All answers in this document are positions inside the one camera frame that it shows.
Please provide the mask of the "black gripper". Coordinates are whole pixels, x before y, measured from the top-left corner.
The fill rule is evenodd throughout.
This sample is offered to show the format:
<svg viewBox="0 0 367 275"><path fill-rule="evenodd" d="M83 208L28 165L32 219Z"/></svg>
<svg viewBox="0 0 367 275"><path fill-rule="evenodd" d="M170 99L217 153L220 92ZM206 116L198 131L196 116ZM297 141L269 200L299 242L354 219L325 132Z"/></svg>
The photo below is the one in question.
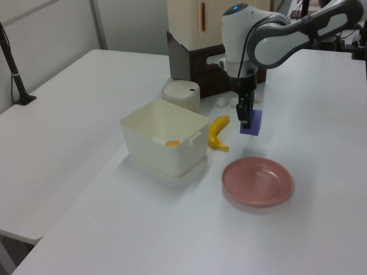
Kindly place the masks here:
<svg viewBox="0 0 367 275"><path fill-rule="evenodd" d="M236 111L242 128L250 128L249 112L253 110L255 101L254 90L257 87L256 75L252 74L246 77L230 77L231 89L239 97L236 105Z"/></svg>

